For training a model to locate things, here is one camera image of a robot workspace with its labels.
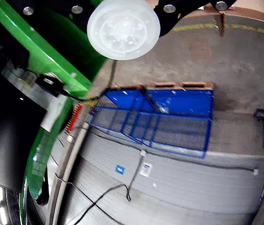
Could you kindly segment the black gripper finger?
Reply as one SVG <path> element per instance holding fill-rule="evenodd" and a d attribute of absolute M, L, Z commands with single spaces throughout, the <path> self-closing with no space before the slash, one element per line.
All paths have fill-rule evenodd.
<path fill-rule="evenodd" d="M 87 32 L 88 20 L 95 9 L 90 0 L 9 0 L 8 3 L 24 16 L 48 9 L 69 18 L 84 33 Z"/>
<path fill-rule="evenodd" d="M 159 0 L 154 12 L 160 22 L 160 37 L 168 34 L 185 16 L 198 8 L 211 4 L 217 11 L 225 11 L 235 0 Z"/>

